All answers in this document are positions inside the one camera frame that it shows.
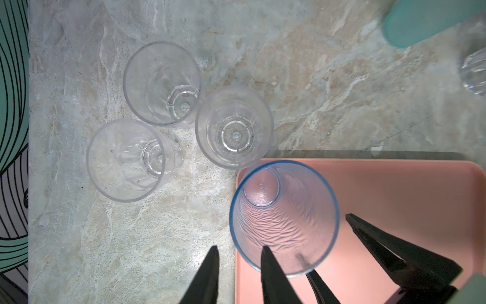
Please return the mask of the clear glass back right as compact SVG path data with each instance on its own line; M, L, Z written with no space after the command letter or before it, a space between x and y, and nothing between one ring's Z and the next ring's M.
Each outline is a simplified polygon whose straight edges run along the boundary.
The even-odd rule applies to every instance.
M459 76L464 88L474 94L485 96L485 48L464 59Z

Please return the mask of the blue translucent cup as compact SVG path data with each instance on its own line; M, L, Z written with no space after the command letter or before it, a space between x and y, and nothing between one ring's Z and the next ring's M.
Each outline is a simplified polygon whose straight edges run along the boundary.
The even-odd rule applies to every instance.
M261 269L268 247L287 277L306 274L331 252L340 226L339 206L328 181L293 160L248 168L236 188L230 233L241 257Z

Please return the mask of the clear glass front left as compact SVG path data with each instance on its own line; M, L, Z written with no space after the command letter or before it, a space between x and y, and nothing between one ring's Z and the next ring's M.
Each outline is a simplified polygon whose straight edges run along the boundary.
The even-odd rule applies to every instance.
M183 162L178 143L134 119L103 125L93 135L86 156L95 188L120 203L147 198L174 179Z

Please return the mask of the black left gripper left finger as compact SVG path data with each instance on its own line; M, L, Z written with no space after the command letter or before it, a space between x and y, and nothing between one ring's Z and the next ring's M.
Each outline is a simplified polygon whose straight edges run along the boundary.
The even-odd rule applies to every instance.
M212 246L185 292L180 304L217 303L220 256Z

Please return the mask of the green translucent cup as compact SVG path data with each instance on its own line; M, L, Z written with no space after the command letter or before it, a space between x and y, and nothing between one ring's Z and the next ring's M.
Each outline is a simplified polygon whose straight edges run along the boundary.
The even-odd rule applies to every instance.
M485 0L402 0L384 18L386 41L407 48L485 12Z

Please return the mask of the clear glass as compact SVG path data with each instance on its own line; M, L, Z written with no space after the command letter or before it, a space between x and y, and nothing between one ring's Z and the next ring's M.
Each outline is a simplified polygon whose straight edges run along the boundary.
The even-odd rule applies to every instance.
M240 170L255 165L270 150L274 121L269 106L255 90L230 85L206 96L196 116L195 131L210 162Z
M129 108L157 127L186 128L196 120L202 96L201 71L182 46L154 42L129 59L123 79Z
M174 179L183 162L178 143L134 119L103 125L93 135L86 156L95 188L120 203L147 198Z
M464 88L474 94L485 96L485 48L464 59L459 76Z

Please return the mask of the clear glass middle left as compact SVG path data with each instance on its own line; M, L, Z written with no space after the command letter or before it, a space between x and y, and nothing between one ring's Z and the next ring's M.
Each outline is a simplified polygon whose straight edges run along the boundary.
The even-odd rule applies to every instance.
M270 150L274 121L269 106L255 90L230 85L206 96L196 116L195 131L210 162L240 170L255 165Z

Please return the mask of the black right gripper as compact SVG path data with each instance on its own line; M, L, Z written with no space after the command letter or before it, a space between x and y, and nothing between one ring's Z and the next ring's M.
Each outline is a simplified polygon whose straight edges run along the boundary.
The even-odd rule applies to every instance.
M386 233L354 214L347 214L346 221L386 274L402 287L385 304L445 304L458 292L450 286L463 270L455 261ZM340 304L318 272L312 270L306 277L317 304Z

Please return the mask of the pink plastic tray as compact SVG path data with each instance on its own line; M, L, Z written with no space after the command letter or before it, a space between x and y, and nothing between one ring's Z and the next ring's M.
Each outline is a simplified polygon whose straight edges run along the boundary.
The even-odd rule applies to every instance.
M397 238L455 261L457 288L485 265L485 172L464 160L305 158L354 214ZM342 219L317 272L341 303L384 303L398 289Z

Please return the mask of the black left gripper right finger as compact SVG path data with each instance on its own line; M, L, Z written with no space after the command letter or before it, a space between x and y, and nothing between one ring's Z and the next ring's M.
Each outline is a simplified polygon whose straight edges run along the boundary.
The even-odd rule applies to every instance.
M264 246L261 252L261 284L264 304L301 304L301 300L268 246Z

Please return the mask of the clear glass back left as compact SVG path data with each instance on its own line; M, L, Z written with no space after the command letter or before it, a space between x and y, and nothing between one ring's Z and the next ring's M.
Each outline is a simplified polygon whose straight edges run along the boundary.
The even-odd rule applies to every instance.
M201 71L182 46L154 42L129 59L123 79L129 108L157 127L186 128L196 120L202 96Z

